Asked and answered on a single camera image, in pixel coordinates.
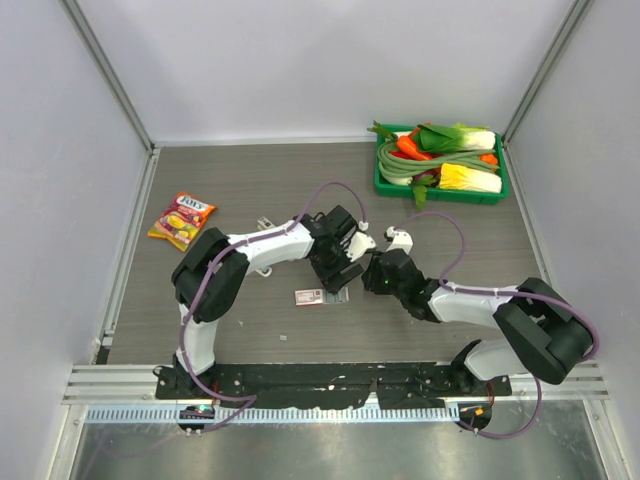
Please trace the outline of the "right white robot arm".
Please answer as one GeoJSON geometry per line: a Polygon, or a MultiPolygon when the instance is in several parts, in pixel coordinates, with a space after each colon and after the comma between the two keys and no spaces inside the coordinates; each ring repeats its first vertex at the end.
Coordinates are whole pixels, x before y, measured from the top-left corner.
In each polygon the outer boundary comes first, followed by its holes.
{"type": "Polygon", "coordinates": [[[513,374],[558,385],[598,346],[586,322],[539,278],[505,289],[476,289],[427,278],[409,254],[393,249],[374,253],[362,280],[366,291],[395,297],[417,320],[462,322],[502,334],[469,343],[452,361],[453,386],[465,395],[513,374]]]}

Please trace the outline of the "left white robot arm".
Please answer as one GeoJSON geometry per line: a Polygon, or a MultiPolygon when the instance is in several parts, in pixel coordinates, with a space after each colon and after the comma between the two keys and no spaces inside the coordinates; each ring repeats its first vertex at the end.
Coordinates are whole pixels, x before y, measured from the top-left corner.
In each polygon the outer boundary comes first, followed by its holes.
{"type": "Polygon", "coordinates": [[[218,321],[234,304],[247,275],[307,260],[322,288],[336,294],[364,272],[360,259],[375,248],[368,224],[340,205],[327,214],[304,213],[249,234],[206,230],[171,276],[182,315],[173,360],[179,388],[193,399],[211,391],[218,321]]]}

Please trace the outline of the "red white staple box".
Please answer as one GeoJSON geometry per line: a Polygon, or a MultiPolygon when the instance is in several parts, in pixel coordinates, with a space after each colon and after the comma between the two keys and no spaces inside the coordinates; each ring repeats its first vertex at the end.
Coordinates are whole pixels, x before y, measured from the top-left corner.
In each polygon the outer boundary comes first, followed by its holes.
{"type": "Polygon", "coordinates": [[[340,289],[337,293],[330,293],[325,289],[296,290],[294,293],[295,305],[317,306],[347,303],[350,300],[347,287],[340,289]]]}

